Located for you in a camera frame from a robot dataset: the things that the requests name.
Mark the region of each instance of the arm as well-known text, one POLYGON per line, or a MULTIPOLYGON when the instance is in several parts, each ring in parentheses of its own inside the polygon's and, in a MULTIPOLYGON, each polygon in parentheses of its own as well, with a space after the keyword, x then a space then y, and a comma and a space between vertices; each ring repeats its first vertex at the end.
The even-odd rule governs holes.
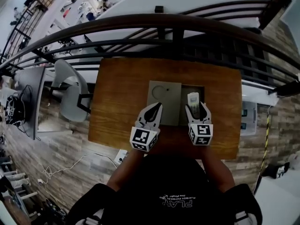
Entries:
POLYGON ((209 181, 214 183, 221 192, 224 193, 235 186, 230 170, 209 146, 202 147, 202 163, 209 181))
POLYGON ((127 183, 132 178, 143 157, 144 153, 142 151, 132 149, 129 155, 114 171, 109 181, 107 182, 107 186, 115 191, 118 191, 125 183, 127 183))

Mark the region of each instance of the wooden tabletop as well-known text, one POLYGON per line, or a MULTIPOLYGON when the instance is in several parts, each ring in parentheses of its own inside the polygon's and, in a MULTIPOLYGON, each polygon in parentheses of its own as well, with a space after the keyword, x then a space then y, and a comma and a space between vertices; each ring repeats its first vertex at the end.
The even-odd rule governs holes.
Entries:
MULTIPOLYGON (((131 150, 129 137, 139 112, 147 106, 149 81, 204 86, 214 125, 211 147, 220 159, 234 159, 241 123, 241 76, 238 70, 198 62, 116 58, 101 61, 91 106, 89 140, 131 150)), ((160 126, 151 153, 200 159, 188 127, 160 126)))

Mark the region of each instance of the black t-shirt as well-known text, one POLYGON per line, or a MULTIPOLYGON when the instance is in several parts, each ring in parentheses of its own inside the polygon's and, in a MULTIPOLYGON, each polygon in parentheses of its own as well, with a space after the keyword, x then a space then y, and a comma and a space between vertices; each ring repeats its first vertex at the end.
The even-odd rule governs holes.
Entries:
POLYGON ((260 208, 245 184, 221 193, 200 165, 182 157, 146 156, 134 178, 118 192, 97 184, 72 207, 67 225, 104 209, 101 224, 230 224, 260 208))

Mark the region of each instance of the gray chair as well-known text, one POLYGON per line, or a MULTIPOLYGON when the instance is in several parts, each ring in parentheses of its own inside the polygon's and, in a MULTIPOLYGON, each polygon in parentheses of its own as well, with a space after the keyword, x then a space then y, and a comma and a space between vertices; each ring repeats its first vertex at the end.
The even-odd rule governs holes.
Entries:
POLYGON ((67 119, 76 122, 86 120, 90 113, 90 98, 85 79, 65 60, 58 60, 54 64, 55 78, 51 85, 53 90, 60 90, 61 84, 70 77, 77 79, 78 85, 66 89, 60 102, 60 113, 67 119))

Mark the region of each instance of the white cable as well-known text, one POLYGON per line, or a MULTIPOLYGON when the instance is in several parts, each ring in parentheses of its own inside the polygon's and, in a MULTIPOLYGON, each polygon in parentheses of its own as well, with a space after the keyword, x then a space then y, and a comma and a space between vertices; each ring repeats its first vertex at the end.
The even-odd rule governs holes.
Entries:
MULTIPOLYGON (((96 154, 96 155, 98 155, 98 156, 102 156, 102 157, 108 158, 108 159, 112 162, 112 164, 115 166, 115 168, 117 168, 116 164, 115 164, 108 156, 101 155, 101 154, 97 154, 97 153, 93 153, 93 154, 96 154)), ((91 156, 91 155, 92 155, 92 154, 84 155, 84 156, 82 156, 76 163, 74 163, 73 166, 71 166, 70 168, 60 169, 60 170, 55 171, 55 172, 52 172, 50 166, 47 166, 47 168, 45 169, 44 166, 43 166, 42 164, 39 163, 38 165, 42 166, 42 168, 43 168, 43 171, 42 171, 42 172, 40 171, 40 173, 44 173, 45 176, 46 176, 46 178, 47 178, 47 181, 46 181, 46 182, 42 180, 43 183, 44 183, 44 184, 47 184, 48 181, 51 180, 51 177, 52 177, 54 174, 56 174, 56 173, 59 173, 59 172, 65 171, 65 170, 71 170, 77 163, 79 163, 79 162, 81 161, 81 159, 83 159, 84 157, 91 156)))

